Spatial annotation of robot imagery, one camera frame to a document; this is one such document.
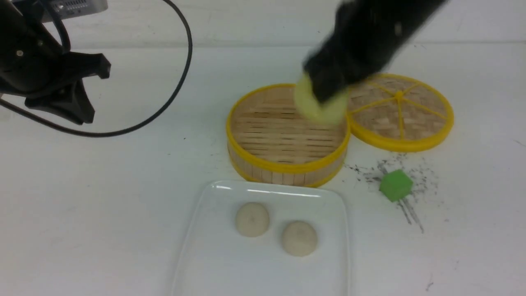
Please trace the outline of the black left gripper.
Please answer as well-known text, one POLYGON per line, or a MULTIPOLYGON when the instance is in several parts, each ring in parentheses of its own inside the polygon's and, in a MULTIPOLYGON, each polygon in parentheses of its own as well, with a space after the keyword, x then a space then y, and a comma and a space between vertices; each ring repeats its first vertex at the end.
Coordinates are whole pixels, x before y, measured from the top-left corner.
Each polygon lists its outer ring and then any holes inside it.
POLYGON ((95 109, 83 79, 108 79, 111 64, 101 53, 72 52, 63 20, 43 22, 45 10, 52 13, 44 0, 2 0, 1 93, 24 97, 26 108, 91 124, 95 109))

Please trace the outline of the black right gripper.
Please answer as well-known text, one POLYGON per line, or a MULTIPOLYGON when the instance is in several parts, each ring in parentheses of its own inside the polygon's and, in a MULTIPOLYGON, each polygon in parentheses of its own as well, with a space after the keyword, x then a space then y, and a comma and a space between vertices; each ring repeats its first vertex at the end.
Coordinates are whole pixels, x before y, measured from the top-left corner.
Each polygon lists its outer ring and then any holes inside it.
POLYGON ((380 72, 443 0, 344 0, 334 30, 304 62, 320 103, 380 72))

